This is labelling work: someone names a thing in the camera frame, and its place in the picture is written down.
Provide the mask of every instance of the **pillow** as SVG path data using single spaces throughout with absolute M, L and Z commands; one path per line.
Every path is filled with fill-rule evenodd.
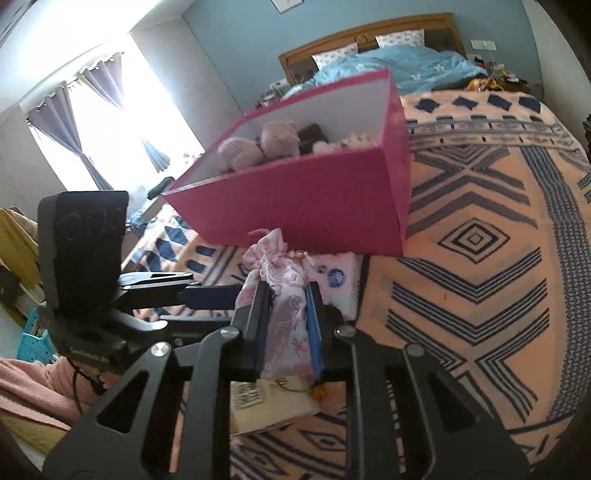
M 346 47 L 337 48 L 336 50 L 325 51 L 324 53 L 317 53 L 316 55 L 312 55 L 312 58 L 318 65 L 318 69 L 322 70 L 326 67 L 331 61 L 335 61 L 336 59 L 344 59 L 349 55 L 354 55 L 357 53 L 357 42 L 351 43 Z
M 392 45 L 414 45 L 425 46 L 424 30 L 405 30 L 403 32 L 392 32 L 388 35 L 376 35 L 376 41 L 379 48 L 390 47 Z

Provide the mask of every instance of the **blue wall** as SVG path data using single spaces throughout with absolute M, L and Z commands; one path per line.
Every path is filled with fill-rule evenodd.
M 277 57 L 347 28 L 387 18 L 452 12 L 468 53 L 470 39 L 494 40 L 495 60 L 531 82 L 542 74 L 520 0 L 304 0 L 281 15 L 271 0 L 196 0 L 187 21 L 238 105 L 251 109 L 285 76 Z M 480 52 L 487 58 L 488 52 Z

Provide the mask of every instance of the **pink box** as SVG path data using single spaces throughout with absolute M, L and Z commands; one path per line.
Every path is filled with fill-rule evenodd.
M 364 132 L 379 146 L 276 160 L 217 175 L 217 146 L 254 140 L 265 123 L 317 123 L 329 141 Z M 247 247 L 257 229 L 283 230 L 290 248 L 399 256 L 410 201 L 408 130 L 388 70 L 308 90 L 239 121 L 187 170 L 166 200 L 205 241 Z

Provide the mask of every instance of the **blue fabric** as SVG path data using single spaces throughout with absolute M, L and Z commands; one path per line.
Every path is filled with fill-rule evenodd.
M 428 47 L 394 45 L 335 60 L 307 82 L 294 86 L 284 97 L 382 68 L 392 72 L 400 95 L 430 92 L 435 87 L 479 74 L 487 75 L 485 69 L 455 51 L 438 52 Z

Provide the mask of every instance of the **blue logo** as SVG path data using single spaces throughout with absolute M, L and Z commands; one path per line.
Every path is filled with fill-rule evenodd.
M 331 268 L 329 270 L 329 287 L 330 288 L 339 288 L 343 283 L 345 283 L 346 277 L 345 273 L 338 268 Z

